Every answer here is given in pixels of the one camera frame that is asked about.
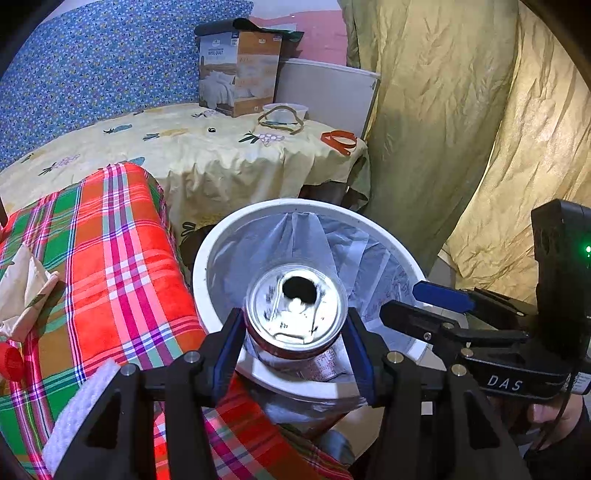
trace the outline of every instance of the human hand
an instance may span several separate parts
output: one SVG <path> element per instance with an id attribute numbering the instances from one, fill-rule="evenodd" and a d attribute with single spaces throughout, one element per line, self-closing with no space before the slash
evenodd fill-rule
<path id="1" fill-rule="evenodd" d="M 531 404 L 527 410 L 528 420 L 532 424 L 537 424 L 540 426 L 554 421 L 558 415 L 558 411 L 560 410 L 563 401 L 564 396 L 559 395 L 546 404 Z M 559 442 L 560 440 L 566 438 L 566 436 L 573 431 L 574 427 L 579 421 L 579 418 L 581 417 L 582 412 L 583 397 L 581 395 L 571 395 L 569 402 L 566 405 L 566 409 L 558 421 L 556 428 L 550 434 L 550 437 L 544 442 L 542 446 L 538 447 L 537 443 L 539 443 L 543 437 L 543 435 L 541 435 L 537 442 L 534 442 L 533 448 L 544 450 L 553 443 Z"/>

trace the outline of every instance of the yellow tablecloth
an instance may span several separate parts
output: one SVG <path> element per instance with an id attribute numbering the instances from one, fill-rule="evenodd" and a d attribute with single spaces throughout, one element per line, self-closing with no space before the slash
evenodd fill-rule
<path id="1" fill-rule="evenodd" d="M 186 222 L 200 228 L 251 203 L 297 197 L 305 184 L 346 181 L 367 150 L 360 140 L 345 157 L 320 140 L 332 127 L 306 121 L 303 131 L 290 135 L 259 126 L 257 117 L 230 118 L 184 103 L 98 122 L 0 172 L 0 194 L 10 213 L 101 167 L 131 161 L 164 189 L 179 237 Z"/>

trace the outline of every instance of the cardboard box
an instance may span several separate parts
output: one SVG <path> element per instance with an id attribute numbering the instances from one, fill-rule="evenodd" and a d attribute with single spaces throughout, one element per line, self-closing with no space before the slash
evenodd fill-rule
<path id="1" fill-rule="evenodd" d="M 199 105 L 236 117 L 273 103 L 281 35 L 231 31 L 200 38 Z"/>

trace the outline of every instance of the can opening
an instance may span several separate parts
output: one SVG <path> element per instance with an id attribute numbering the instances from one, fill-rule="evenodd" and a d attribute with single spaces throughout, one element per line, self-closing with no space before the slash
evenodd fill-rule
<path id="1" fill-rule="evenodd" d="M 303 277 L 290 277 L 283 283 L 283 295 L 288 299 L 300 299 L 302 303 L 313 305 L 316 303 L 316 285 Z"/>

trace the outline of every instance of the red bottle cap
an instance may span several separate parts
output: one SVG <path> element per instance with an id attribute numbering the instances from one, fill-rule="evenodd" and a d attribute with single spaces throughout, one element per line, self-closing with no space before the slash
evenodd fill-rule
<path id="1" fill-rule="evenodd" d="M 20 382 L 25 375 L 21 353 L 7 343 L 0 343 L 0 375 L 11 382 Z"/>

